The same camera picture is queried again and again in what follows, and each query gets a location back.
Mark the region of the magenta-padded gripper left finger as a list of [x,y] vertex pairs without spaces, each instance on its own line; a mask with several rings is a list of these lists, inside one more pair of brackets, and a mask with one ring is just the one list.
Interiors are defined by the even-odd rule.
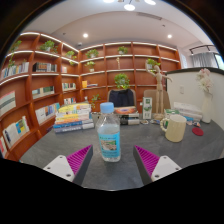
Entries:
[[93,146],[89,145],[69,156],[57,156],[44,170],[81,186],[92,156]]

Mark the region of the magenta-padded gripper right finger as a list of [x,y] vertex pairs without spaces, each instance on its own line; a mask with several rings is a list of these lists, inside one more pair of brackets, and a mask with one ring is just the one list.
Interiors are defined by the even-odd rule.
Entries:
[[168,156],[159,157],[137,145],[133,148],[133,155],[144,185],[181,170]]

